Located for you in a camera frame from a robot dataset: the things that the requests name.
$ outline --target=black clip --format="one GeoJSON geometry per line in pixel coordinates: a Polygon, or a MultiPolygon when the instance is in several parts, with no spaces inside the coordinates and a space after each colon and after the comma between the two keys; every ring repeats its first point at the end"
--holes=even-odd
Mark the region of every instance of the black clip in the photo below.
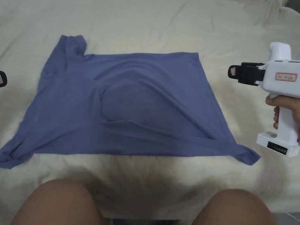
{"type": "Polygon", "coordinates": [[[7,77],[6,74],[3,71],[0,71],[0,88],[7,85],[7,77]]]}
{"type": "Polygon", "coordinates": [[[243,62],[239,65],[232,65],[228,69],[228,77],[237,79],[239,83],[258,86],[256,81],[263,81],[265,70],[260,70],[257,66],[263,66],[264,63],[243,62]]]}

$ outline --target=blue t-shirt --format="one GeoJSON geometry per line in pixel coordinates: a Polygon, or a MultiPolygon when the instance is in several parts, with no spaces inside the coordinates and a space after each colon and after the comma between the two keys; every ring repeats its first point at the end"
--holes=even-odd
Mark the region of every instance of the blue t-shirt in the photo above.
{"type": "Polygon", "coordinates": [[[82,36],[61,36],[16,135],[0,151],[0,167],[33,153],[259,159],[236,144],[197,53],[85,49],[82,36]]]}

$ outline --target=label sticker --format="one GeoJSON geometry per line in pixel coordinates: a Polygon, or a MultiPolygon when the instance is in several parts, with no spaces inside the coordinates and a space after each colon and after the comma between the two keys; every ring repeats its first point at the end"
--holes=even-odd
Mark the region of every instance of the label sticker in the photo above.
{"type": "Polygon", "coordinates": [[[231,68],[230,73],[231,73],[232,76],[235,76],[236,75],[236,68],[235,67],[231,68]]]}
{"type": "Polygon", "coordinates": [[[297,80],[297,76],[298,74],[296,73],[276,73],[275,80],[295,82],[297,80]]]}

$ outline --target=hand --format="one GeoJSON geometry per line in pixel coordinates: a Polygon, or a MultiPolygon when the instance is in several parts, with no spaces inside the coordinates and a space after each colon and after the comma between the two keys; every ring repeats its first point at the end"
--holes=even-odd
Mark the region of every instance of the hand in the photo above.
{"type": "Polygon", "coordinates": [[[270,98],[270,96],[268,96],[265,102],[270,106],[275,106],[274,108],[275,123],[273,124],[275,129],[278,129],[279,107],[284,107],[292,110],[293,119],[295,120],[297,126],[300,127],[300,99],[299,98],[289,97],[285,95],[279,95],[278,97],[275,98],[270,98]]]}

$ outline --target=bed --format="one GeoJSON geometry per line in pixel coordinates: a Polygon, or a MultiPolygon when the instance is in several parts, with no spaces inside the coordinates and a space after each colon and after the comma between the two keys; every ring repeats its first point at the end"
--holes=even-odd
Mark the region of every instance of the bed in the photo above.
{"type": "Polygon", "coordinates": [[[85,184],[105,217],[193,219],[226,188],[257,194],[273,212],[300,212],[300,156],[256,145],[271,131],[267,93],[227,77],[230,65],[266,62],[273,41],[300,59],[300,15],[278,0],[3,0],[0,2],[0,147],[16,132],[40,72],[60,35],[83,35],[86,53],[198,52],[207,79],[239,144],[261,155],[253,166],[232,157],[35,154],[0,169],[0,224],[8,224],[40,184],[85,184]]]}

